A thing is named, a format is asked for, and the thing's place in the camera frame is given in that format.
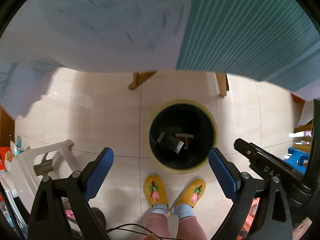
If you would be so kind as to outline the right yellow slipper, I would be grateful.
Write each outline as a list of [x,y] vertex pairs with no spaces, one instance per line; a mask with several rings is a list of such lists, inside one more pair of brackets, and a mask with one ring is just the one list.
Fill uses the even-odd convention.
[[202,178],[193,178],[187,185],[185,185],[182,192],[174,201],[174,203],[170,207],[170,212],[177,215],[177,206],[180,204],[186,204],[193,209],[200,198],[203,196],[205,189],[206,182]]

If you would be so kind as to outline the blue white patterned tablecloth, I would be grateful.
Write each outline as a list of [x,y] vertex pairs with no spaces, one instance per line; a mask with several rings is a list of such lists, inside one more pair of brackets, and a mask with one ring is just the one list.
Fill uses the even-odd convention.
[[53,72],[221,72],[319,97],[319,0],[1,0],[1,105]]

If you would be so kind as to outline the blue plastic stool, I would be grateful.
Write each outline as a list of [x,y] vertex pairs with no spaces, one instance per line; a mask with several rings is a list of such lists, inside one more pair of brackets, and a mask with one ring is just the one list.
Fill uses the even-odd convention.
[[305,174],[306,166],[304,166],[304,164],[308,164],[309,158],[310,154],[290,147],[287,150],[287,155],[285,155],[284,161],[302,174]]

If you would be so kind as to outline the left yellow slipper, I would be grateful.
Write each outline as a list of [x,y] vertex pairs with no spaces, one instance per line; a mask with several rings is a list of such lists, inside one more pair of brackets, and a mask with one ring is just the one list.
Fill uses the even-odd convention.
[[152,213],[166,215],[169,212],[167,191],[158,174],[151,174],[144,180],[143,191]]

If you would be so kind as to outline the beige plastic stool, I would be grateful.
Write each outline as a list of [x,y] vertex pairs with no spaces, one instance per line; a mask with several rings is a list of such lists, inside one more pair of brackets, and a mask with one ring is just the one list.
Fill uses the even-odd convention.
[[82,170],[80,163],[72,153],[74,142],[70,139],[26,150],[6,160],[5,168],[9,171],[14,188],[22,204],[31,211],[41,178],[50,174],[57,175],[63,161],[72,172]]

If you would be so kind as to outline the yellow slipper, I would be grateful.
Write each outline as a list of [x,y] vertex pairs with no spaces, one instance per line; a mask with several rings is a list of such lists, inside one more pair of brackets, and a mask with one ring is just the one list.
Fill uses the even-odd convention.
[[143,191],[152,213],[166,215],[169,212],[167,191],[158,174],[151,174],[144,180]]
[[205,189],[206,182],[202,178],[193,178],[187,185],[185,185],[182,192],[174,201],[174,203],[170,207],[170,212],[177,215],[177,206],[180,204],[186,204],[193,209],[200,198],[203,196]]

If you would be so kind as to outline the round black trash bin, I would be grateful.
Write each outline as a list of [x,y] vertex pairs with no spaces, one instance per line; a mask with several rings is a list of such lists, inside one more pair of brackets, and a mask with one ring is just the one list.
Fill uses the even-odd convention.
[[212,114],[193,100],[173,100],[152,118],[150,151],[167,170],[189,173],[201,167],[217,146],[219,132]]

